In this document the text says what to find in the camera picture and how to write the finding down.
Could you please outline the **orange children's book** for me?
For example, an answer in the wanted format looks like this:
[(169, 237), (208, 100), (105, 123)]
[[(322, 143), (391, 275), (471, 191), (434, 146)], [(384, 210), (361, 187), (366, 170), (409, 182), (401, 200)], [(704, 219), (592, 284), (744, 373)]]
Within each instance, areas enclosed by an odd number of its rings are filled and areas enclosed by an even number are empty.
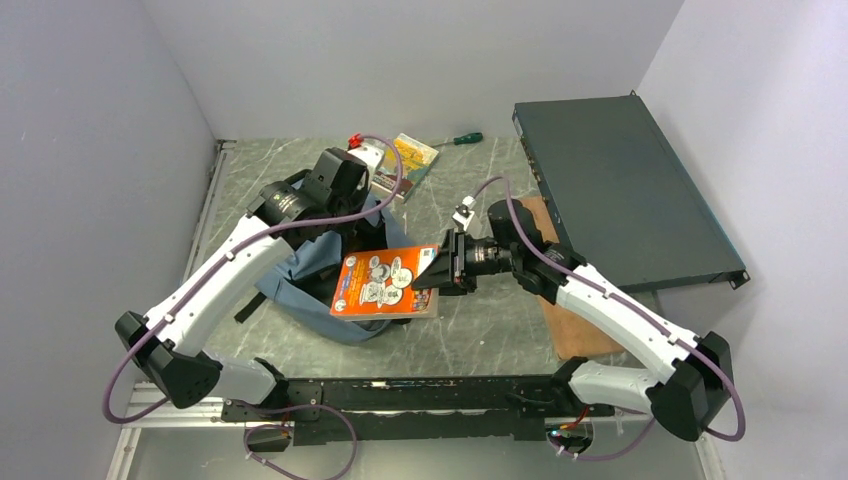
[(432, 318), (438, 291), (412, 283), (432, 262), (436, 245), (355, 252), (341, 263), (330, 314), (343, 321)]

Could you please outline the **blue grey backpack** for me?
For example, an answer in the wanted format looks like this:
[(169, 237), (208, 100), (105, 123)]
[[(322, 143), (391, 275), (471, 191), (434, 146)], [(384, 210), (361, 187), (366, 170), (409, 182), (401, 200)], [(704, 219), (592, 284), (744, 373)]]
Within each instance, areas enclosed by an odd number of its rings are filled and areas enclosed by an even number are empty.
[(330, 340), (355, 344), (380, 335), (393, 320), (344, 321), (330, 313), (344, 258), (354, 252), (410, 247), (413, 241), (385, 208), (357, 221), (351, 230), (327, 231), (301, 245), (255, 284), (258, 293), (234, 314), (245, 322), (273, 303), (302, 326)]

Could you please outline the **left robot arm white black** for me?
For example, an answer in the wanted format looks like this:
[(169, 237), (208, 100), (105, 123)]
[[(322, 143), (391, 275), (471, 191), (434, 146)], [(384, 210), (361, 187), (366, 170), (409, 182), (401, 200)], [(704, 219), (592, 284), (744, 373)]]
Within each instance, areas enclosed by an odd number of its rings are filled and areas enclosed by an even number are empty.
[(229, 237), (174, 293), (115, 324), (133, 362), (179, 409), (208, 396), (240, 400), (264, 420), (287, 406), (288, 381), (267, 361), (214, 354), (206, 343), (245, 291), (327, 231), (347, 233), (377, 212), (364, 207), (383, 150), (327, 148), (315, 166), (270, 183)]

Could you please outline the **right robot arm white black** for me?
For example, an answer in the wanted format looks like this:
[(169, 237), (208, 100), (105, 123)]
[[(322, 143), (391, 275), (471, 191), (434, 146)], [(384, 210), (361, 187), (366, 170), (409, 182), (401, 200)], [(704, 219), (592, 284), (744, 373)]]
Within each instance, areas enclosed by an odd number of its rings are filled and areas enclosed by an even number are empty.
[(564, 415), (608, 405), (651, 415), (685, 441), (709, 434), (738, 441), (746, 417), (734, 384), (729, 343), (697, 335), (644, 307), (584, 257), (546, 240), (533, 213), (516, 200), (487, 212), (491, 233), (474, 237), (474, 200), (465, 198), (415, 290), (467, 295), (480, 276), (509, 273), (528, 293), (578, 315), (633, 355), (640, 367), (614, 367), (574, 356), (551, 377), (551, 402)]

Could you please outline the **yellow small book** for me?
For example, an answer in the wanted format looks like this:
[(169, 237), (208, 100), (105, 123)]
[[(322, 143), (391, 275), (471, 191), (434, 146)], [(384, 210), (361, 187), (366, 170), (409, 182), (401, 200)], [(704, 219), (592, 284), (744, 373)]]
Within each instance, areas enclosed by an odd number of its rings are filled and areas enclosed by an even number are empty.
[(394, 139), (402, 157), (404, 180), (416, 186), (429, 173), (439, 151), (404, 133)]

